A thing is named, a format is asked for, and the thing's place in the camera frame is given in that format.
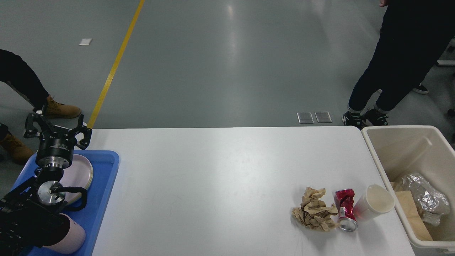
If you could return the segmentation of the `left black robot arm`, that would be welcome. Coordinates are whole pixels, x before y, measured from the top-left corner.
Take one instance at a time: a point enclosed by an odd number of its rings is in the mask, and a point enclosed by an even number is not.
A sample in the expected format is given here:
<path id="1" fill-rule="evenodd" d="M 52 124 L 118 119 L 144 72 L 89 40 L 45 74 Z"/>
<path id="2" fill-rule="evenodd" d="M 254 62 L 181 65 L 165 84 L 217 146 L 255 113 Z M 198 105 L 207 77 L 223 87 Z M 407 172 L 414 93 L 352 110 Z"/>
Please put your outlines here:
<path id="1" fill-rule="evenodd" d="M 87 190 L 64 186 L 60 180 L 73 163 L 74 147 L 85 150 L 92 129 L 78 118 L 75 128 L 53 125 L 45 117 L 49 107 L 30 113 L 25 121 L 25 138 L 38 138 L 35 176 L 12 189 L 1 199 L 1 255 L 18 256 L 25 247 L 52 246 L 70 228 L 62 211 L 80 211 L 87 205 Z"/>

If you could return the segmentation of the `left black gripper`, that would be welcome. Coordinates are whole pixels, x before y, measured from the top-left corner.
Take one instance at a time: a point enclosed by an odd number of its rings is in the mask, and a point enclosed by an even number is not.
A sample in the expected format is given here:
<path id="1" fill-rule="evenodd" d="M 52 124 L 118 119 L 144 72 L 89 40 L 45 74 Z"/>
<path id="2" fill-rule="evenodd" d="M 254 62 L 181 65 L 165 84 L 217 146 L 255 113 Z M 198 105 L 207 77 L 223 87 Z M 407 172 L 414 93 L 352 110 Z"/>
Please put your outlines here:
<path id="1" fill-rule="evenodd" d="M 25 121 L 24 138 L 39 138 L 39 149 L 36 153 L 36 164 L 39 167 L 56 166 L 66 169 L 73 163 L 74 147 L 86 150 L 90 144 L 92 129 L 84 122 L 84 115 L 78 117 L 77 126 L 67 132 L 67 137 L 57 138 L 54 125 L 47 120 L 48 104 L 41 112 L 30 112 Z"/>

